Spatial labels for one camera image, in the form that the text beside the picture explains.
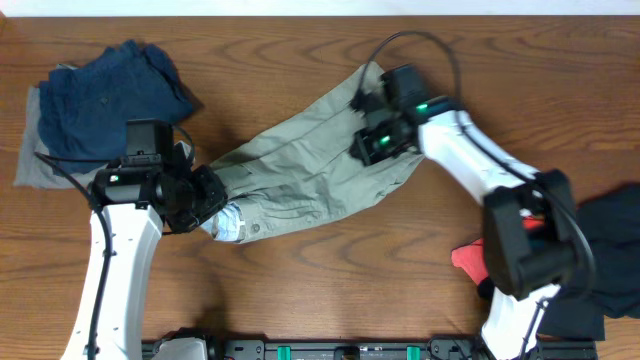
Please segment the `khaki green shorts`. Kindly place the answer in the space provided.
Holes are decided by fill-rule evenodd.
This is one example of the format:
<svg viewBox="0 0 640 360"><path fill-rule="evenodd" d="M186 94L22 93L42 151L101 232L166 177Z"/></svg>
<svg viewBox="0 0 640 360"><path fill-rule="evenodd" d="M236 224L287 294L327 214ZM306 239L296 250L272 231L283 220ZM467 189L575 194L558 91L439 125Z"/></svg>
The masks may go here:
<svg viewBox="0 0 640 360"><path fill-rule="evenodd" d="M228 202L201 230L227 243L263 240L339 221L402 186L422 155L364 166L349 153L365 125L349 102L359 83L377 89L382 72L377 63L360 66L303 112L213 161Z"/></svg>

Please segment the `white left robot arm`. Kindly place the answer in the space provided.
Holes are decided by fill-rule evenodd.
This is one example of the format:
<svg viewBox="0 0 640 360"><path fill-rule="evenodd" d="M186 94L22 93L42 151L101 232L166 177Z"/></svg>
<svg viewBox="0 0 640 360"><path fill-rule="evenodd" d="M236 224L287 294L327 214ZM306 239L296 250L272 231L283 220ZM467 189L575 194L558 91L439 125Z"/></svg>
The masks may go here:
<svg viewBox="0 0 640 360"><path fill-rule="evenodd" d="M205 165L119 167L90 185L91 251L66 359L140 359L151 263L163 229L189 233L221 210L227 195Z"/></svg>

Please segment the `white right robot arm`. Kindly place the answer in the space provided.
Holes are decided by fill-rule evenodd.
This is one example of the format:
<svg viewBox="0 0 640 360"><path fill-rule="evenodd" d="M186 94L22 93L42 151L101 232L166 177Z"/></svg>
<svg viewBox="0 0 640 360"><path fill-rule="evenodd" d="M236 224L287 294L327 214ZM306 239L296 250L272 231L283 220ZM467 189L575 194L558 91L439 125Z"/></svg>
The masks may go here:
<svg viewBox="0 0 640 360"><path fill-rule="evenodd" d="M482 207L483 257L495 290L474 358L525 358L546 307L580 268L595 269L577 225L567 177L509 155L447 105L373 110L354 135L352 154L370 166L417 148Z"/></svg>

